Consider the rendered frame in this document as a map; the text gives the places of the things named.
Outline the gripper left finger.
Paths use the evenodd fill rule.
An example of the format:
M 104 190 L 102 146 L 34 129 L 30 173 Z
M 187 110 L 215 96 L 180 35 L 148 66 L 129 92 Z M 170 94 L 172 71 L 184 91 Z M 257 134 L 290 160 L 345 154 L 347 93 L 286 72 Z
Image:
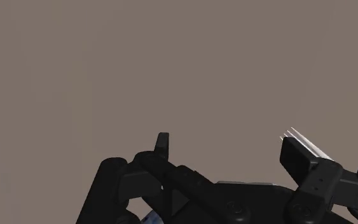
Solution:
M 143 198 L 163 224 L 250 224 L 251 212 L 240 199 L 168 158 L 169 133 L 161 132 L 154 150 L 131 162 L 103 160 L 75 224 L 142 224 L 127 209 L 135 198 Z

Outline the blue and white object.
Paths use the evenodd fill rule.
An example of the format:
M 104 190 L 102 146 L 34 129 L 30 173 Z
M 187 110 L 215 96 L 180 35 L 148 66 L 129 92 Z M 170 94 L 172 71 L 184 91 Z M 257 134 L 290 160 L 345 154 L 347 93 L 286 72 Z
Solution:
M 163 220 L 155 211 L 150 211 L 143 219 L 140 224 L 164 224 Z

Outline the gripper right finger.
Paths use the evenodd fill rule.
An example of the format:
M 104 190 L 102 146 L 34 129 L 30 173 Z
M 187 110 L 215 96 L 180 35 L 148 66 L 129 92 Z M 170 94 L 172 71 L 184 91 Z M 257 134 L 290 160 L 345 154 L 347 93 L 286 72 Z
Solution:
M 315 156 L 288 136 L 282 138 L 280 163 L 298 184 L 284 211 L 287 224 L 353 224 L 332 212 L 335 204 L 358 220 L 358 173 Z

